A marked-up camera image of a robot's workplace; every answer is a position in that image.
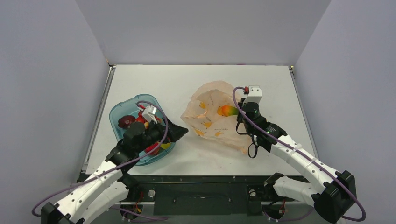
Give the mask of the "red round fake fruit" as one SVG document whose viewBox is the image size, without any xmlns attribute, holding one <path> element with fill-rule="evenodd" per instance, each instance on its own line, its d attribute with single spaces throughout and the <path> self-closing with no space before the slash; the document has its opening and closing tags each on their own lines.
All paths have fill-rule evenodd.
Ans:
<svg viewBox="0 0 396 224">
<path fill-rule="evenodd" d="M 159 143 L 156 142 L 155 144 L 153 144 L 153 145 L 147 147 L 147 148 L 144 150 L 144 152 L 147 153 L 147 154 L 149 154 L 149 155 L 157 155 L 158 152 L 159 152 L 159 150 L 160 150 L 160 148 L 161 148 L 161 147 L 159 146 Z"/>
</svg>

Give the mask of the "yellow fake fruit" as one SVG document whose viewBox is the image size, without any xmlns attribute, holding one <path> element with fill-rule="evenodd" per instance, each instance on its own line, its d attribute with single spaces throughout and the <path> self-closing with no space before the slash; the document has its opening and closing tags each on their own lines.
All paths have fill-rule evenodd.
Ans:
<svg viewBox="0 0 396 224">
<path fill-rule="evenodd" d="M 162 150 L 167 150 L 168 148 L 171 147 L 171 143 L 163 143 L 160 145 Z"/>
</svg>

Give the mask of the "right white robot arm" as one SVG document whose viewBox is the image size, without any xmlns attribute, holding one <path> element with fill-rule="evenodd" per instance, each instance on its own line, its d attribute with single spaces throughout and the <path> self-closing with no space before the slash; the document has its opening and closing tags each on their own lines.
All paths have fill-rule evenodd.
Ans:
<svg viewBox="0 0 396 224">
<path fill-rule="evenodd" d="M 357 203 L 355 177 L 347 170 L 340 172 L 325 165 L 304 150 L 285 130 L 260 114 L 258 103 L 242 101 L 237 108 L 237 123 L 243 123 L 244 134 L 251 138 L 255 149 L 264 148 L 307 180 L 301 182 L 276 173 L 265 182 L 264 195 L 304 202 L 333 224 L 345 218 L 345 213 Z"/>
</svg>

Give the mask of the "orange plastic bag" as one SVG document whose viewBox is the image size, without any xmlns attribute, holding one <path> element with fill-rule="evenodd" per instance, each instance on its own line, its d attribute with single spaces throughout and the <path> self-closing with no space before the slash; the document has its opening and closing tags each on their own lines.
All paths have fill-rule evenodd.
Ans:
<svg viewBox="0 0 396 224">
<path fill-rule="evenodd" d="M 237 134 L 236 116 L 219 116 L 220 106 L 235 106 L 234 87 L 224 81 L 213 81 L 200 86 L 190 98 L 181 120 L 189 125 L 197 136 L 248 153 L 251 139 Z"/>
</svg>

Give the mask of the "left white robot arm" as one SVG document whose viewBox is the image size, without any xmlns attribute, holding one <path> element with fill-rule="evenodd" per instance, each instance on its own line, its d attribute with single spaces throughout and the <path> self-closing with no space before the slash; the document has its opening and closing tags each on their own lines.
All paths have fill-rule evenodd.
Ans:
<svg viewBox="0 0 396 224">
<path fill-rule="evenodd" d="M 89 224 L 116 203 L 139 196 L 139 187 L 128 171 L 140 160 L 139 154 L 154 144 L 174 143 L 188 129 L 165 121 L 131 124 L 100 166 L 86 181 L 55 204 L 41 208 L 42 224 Z"/>
</svg>

